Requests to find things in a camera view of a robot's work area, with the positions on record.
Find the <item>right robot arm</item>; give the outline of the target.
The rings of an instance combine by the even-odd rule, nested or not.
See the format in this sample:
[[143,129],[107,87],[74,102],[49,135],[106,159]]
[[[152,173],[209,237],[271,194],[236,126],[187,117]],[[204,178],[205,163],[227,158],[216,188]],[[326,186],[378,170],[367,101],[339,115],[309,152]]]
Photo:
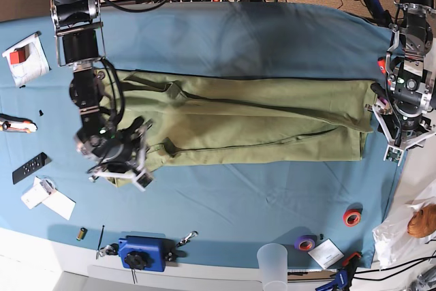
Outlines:
[[88,173],[144,189],[152,180],[145,161],[150,121],[137,117],[125,129],[118,125],[125,112],[121,81],[113,64],[99,53],[102,29],[100,0],[50,0],[59,66],[72,68],[69,95],[78,107],[82,127],[75,136],[79,153],[95,162]]

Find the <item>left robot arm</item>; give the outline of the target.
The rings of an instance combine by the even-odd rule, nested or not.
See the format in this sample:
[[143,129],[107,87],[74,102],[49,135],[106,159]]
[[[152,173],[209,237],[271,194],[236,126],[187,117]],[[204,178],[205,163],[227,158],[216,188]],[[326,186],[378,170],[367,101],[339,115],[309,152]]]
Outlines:
[[435,0],[394,0],[394,17],[379,0],[364,3],[373,19],[392,32],[386,54],[378,60],[384,85],[372,88],[388,103],[374,113],[388,142],[386,157],[394,161],[435,135],[426,117],[435,109],[435,71],[425,66],[434,48],[428,17],[435,15]]

